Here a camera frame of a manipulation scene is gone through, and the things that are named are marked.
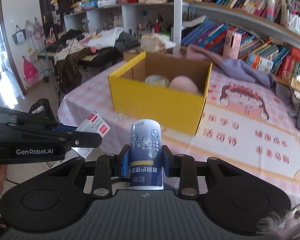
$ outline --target yellow cardboard box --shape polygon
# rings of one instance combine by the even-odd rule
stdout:
[[[212,63],[142,52],[109,75],[114,109],[139,119],[153,119],[163,126],[194,135],[205,106]],[[188,76],[203,95],[193,95],[148,85],[151,75],[170,81]]]

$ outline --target pink bottle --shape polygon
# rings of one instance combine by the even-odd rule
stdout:
[[[227,31],[223,57],[238,59],[242,34]]]

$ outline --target trash can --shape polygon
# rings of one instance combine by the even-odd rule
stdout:
[[[31,106],[29,113],[35,114],[39,117],[47,117],[51,121],[57,121],[50,107],[49,100],[47,98],[41,98],[36,103],[34,103]]]

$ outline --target table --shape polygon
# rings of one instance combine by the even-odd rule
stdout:
[[[67,94],[58,110],[66,125],[79,125],[97,111],[111,129],[100,146],[118,154],[130,142],[130,127],[136,120],[114,111],[107,76],[113,67]],[[242,107],[251,106],[249,110]],[[259,84],[229,78],[213,70],[207,103],[196,136],[162,127],[162,144],[173,154],[191,155],[197,161],[216,156],[284,190],[292,202],[300,202],[300,131],[286,106]],[[206,189],[199,177],[200,192]],[[164,182],[178,187],[178,179]]]

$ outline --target purple cloth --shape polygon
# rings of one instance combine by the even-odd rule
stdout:
[[[273,75],[253,69],[241,59],[225,59],[219,67],[229,77],[252,83],[260,83],[275,92],[277,97],[284,103],[289,104],[290,90],[279,84]]]

